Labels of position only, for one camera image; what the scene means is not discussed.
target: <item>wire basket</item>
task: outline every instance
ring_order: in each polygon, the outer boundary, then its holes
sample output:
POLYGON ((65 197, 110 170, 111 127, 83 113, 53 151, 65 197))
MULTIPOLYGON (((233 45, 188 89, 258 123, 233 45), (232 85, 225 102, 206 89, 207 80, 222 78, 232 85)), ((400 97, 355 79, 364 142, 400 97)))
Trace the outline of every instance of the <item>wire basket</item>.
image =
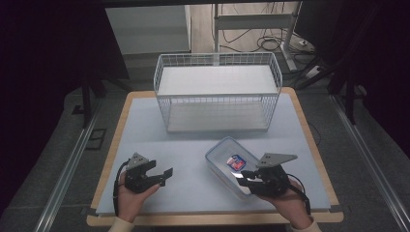
POLYGON ((281 84, 268 52, 163 54, 154 76, 169 132, 266 131, 281 84))

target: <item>sticker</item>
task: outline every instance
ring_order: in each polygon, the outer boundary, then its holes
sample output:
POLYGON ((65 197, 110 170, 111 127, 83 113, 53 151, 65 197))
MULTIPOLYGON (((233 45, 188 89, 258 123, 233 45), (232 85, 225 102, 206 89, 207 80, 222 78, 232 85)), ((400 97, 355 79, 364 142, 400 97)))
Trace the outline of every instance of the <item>sticker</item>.
POLYGON ((233 170, 240 171, 247 165, 247 162, 244 159, 242 159, 239 155, 233 155, 228 159, 226 164, 230 166, 230 168, 232 168, 233 170))

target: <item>box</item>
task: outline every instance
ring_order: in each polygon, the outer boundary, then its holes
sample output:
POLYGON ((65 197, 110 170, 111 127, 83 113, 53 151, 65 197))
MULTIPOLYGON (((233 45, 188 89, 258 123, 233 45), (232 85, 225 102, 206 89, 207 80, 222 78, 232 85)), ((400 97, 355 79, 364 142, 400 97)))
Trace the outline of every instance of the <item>box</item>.
POLYGON ((258 159, 232 137, 225 137, 205 155, 208 167, 223 184, 240 199, 250 199, 249 188, 241 187, 236 178, 241 171, 256 170, 258 159))
POLYGON ((270 52, 161 55, 154 77, 169 132, 266 131, 281 84, 270 52))

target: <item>hand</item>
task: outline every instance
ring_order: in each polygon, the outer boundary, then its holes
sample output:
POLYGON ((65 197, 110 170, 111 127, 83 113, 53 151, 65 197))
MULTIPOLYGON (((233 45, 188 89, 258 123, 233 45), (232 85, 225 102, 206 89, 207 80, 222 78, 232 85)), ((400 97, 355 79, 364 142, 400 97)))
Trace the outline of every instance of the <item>hand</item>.
POLYGON ((160 185, 154 185, 142 193, 134 193, 124 186, 126 172, 121 173, 118 188, 118 218, 133 223, 144 201, 154 194, 160 185))
MULTIPOLYGON (((302 187, 293 180, 291 185, 298 189, 302 187)), ((293 190, 288 189, 286 193, 278 197, 267 197, 258 195, 262 200, 266 200, 277 208, 278 212, 286 219, 295 229, 306 229, 311 226, 312 221, 308 216, 305 203, 302 198, 293 190)))

